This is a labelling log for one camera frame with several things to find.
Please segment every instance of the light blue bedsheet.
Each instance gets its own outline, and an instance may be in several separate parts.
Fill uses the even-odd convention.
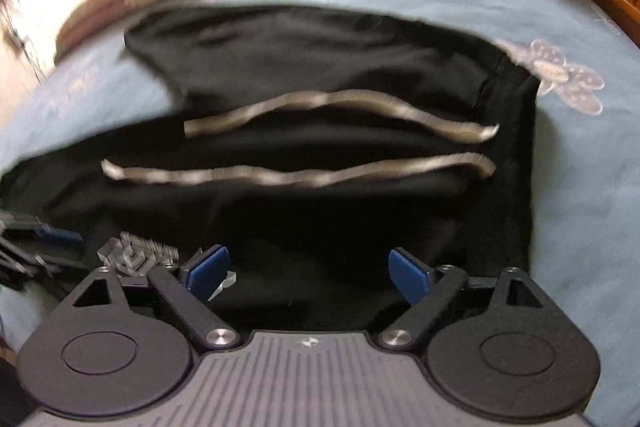
[[[223,1],[341,6],[462,28],[511,43],[514,57],[553,80],[538,104],[532,273],[602,357],[588,416],[603,427],[635,425],[640,417],[640,50],[633,42],[589,0]],[[0,170],[22,156],[176,107],[163,83],[124,51],[122,29],[133,21],[85,42],[24,103],[0,134]],[[19,347],[51,306],[33,290],[18,295],[2,289],[0,315],[10,343]]]

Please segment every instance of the silver screw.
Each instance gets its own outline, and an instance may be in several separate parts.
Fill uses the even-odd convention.
[[[228,346],[238,339],[238,334],[234,330],[228,328],[216,328],[209,331],[204,337],[209,344],[214,346]]]
[[[405,330],[388,330],[380,335],[380,340],[387,346],[401,347],[411,344],[414,338],[409,331]]]

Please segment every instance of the white logo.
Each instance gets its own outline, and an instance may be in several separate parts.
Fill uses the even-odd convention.
[[[318,344],[320,344],[320,341],[315,337],[307,337],[306,339],[300,341],[300,344],[302,344],[305,347],[311,348],[311,347],[316,347]]]

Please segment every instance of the bristle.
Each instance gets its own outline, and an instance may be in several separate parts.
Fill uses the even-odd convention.
[[[142,250],[150,251],[155,256],[160,258],[160,261],[178,261],[180,254],[175,247],[168,247],[162,243],[156,243],[150,239],[142,239],[137,235],[133,235],[129,232],[122,232],[120,234],[122,240],[129,243],[132,247],[140,248]]]

